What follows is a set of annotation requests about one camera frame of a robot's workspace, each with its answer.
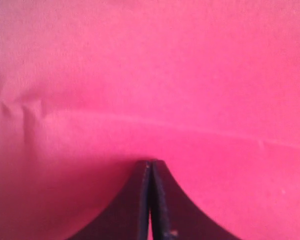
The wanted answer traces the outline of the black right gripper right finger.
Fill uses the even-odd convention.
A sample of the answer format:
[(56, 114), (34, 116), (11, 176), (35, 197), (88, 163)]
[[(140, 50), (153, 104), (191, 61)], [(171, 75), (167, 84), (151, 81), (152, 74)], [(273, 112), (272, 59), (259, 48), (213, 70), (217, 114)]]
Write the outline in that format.
[(163, 160), (151, 163), (148, 202), (154, 240), (238, 239), (192, 202)]

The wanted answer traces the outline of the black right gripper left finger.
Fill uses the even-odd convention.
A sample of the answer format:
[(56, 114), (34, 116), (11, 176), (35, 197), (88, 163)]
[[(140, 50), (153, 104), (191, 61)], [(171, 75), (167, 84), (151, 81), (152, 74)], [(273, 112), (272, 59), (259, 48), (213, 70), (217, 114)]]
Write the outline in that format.
[(70, 240), (146, 240), (151, 162), (137, 161), (110, 204)]

